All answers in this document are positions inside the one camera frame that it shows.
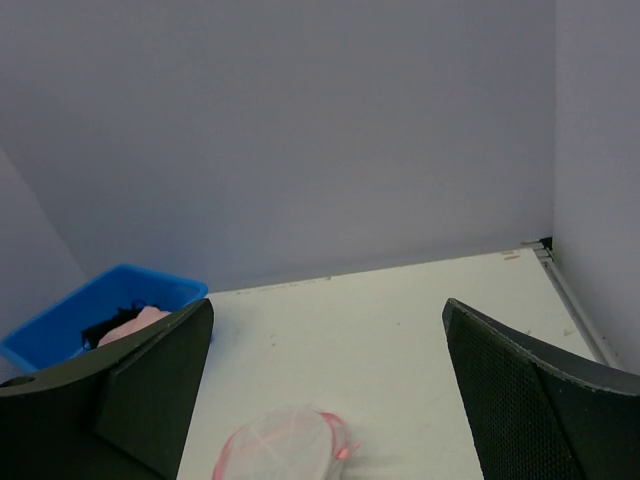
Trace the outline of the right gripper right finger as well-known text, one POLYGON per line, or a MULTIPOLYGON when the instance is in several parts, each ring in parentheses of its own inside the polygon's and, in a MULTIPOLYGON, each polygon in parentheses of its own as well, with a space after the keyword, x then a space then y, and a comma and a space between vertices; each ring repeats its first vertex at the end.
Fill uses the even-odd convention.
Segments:
POLYGON ((636 479, 639 377, 449 299, 449 356, 486 479, 636 479))

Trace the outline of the white mesh laundry bag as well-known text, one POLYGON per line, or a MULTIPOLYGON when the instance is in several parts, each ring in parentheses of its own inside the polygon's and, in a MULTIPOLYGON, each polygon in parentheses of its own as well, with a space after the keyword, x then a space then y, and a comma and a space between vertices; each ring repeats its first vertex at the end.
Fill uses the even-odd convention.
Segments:
POLYGON ((272 410, 225 442, 214 479, 339 479, 359 448, 344 420, 313 406, 272 410))

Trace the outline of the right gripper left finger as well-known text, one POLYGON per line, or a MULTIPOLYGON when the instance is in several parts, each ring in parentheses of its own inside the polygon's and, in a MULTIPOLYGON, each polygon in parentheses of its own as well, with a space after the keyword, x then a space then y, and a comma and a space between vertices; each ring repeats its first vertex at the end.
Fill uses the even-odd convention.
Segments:
POLYGON ((174 479, 214 326, 195 301, 1 385, 4 479, 174 479))

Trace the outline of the black bra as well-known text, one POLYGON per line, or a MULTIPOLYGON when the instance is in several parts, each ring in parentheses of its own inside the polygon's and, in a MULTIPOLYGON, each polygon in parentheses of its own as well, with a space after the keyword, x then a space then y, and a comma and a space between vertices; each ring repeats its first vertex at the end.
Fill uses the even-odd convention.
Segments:
POLYGON ((130 320, 136 316, 136 314, 144 307, 144 306, 155 306, 156 305, 147 305, 142 301, 134 301, 130 307, 118 307, 117 313, 111 317, 110 319, 99 322, 95 325, 87 327, 86 329, 81 331, 81 343, 82 348, 86 351, 94 350, 99 348, 97 343, 102 335, 104 335, 109 327, 117 326, 122 322, 130 320))

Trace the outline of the pink bra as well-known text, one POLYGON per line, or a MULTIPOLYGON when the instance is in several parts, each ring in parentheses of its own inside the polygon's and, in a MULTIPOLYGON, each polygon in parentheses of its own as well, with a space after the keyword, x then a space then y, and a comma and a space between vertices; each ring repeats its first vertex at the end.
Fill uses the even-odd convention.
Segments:
POLYGON ((169 314, 169 311, 161 310, 155 306, 144 306, 134 318, 122 322, 117 326, 109 327, 107 332, 99 339, 97 346, 102 347, 123 337, 136 333, 137 331, 163 319, 169 314))

